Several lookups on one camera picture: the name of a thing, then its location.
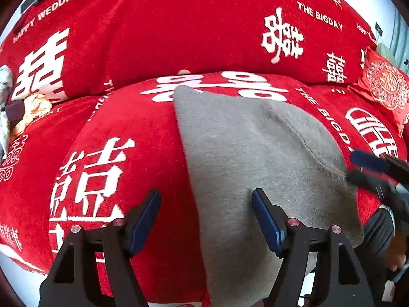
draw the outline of black plastic bracket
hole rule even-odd
[[[305,226],[272,205],[261,188],[252,206],[270,250],[283,258],[265,307],[297,306],[308,254],[318,252],[309,307],[374,307],[362,266],[342,229]]]
[[[130,265],[159,212],[161,196],[152,190],[125,218],[85,231],[74,225],[48,277],[40,286],[39,307],[148,307]],[[96,252],[103,252],[112,296],[103,295]]]

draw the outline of blue clamp pad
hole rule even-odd
[[[287,215],[281,207],[271,204],[261,188],[252,193],[252,208],[268,248],[282,258],[285,249],[283,243],[287,238]]]
[[[128,252],[134,256],[139,253],[151,231],[158,215],[162,199],[158,190],[152,190],[135,211],[125,217],[127,221],[126,236],[129,239]]]

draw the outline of gray fabric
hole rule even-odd
[[[338,224],[353,246],[362,242],[356,189],[345,182],[337,143],[313,116],[287,103],[186,86],[173,98],[212,307],[248,307],[267,297],[281,265],[252,212],[255,188],[304,224]]]

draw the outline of red blanket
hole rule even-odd
[[[54,109],[27,129],[13,174],[0,182],[0,221],[18,231],[19,244],[4,235],[1,242],[47,271],[72,225],[102,227],[158,188],[162,208],[132,267],[149,302],[203,301],[198,218],[172,103],[179,84],[296,105],[330,131],[348,167],[351,149],[407,155],[388,120],[343,87],[307,87],[285,76],[238,72],[161,77],[101,97],[97,107],[97,97],[64,103],[59,113]],[[357,205],[365,223],[379,201],[359,190]],[[108,292],[103,256],[98,258]]]
[[[181,69],[350,84],[368,45],[369,25],[344,0],[43,0],[0,65],[17,77],[13,99],[40,91],[58,102]]]

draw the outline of black pants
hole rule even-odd
[[[387,281],[386,251],[393,237],[393,221],[389,212],[378,209],[363,226],[363,242],[355,253],[363,267],[375,306],[381,304]]]

